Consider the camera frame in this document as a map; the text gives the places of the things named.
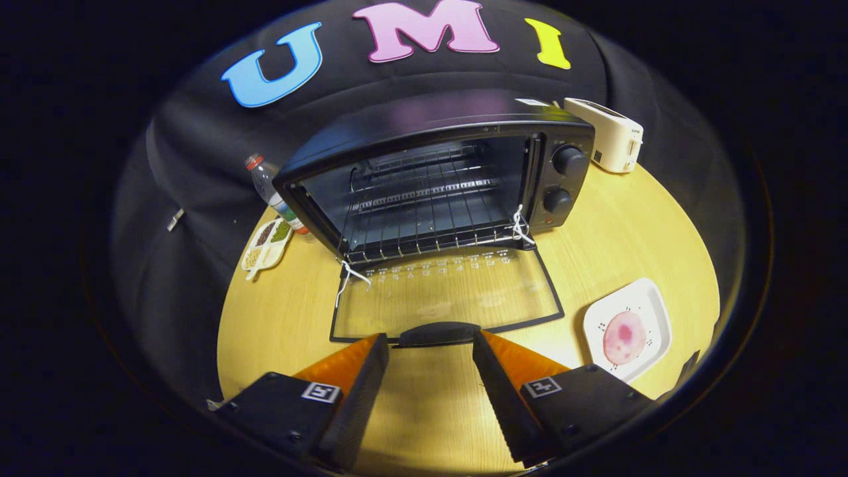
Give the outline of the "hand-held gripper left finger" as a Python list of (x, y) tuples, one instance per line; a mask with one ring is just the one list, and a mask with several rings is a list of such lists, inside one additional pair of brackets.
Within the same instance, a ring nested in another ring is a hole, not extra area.
[(215, 415), (287, 458), (345, 471), (356, 462), (389, 362), (387, 335), (375, 333), (293, 376), (267, 372)]

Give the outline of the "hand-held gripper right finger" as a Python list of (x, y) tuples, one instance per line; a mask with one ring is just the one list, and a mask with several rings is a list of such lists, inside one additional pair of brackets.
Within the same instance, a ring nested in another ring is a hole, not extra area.
[(595, 364), (569, 368), (485, 330), (472, 358), (515, 462), (531, 468), (581, 452), (654, 400)]

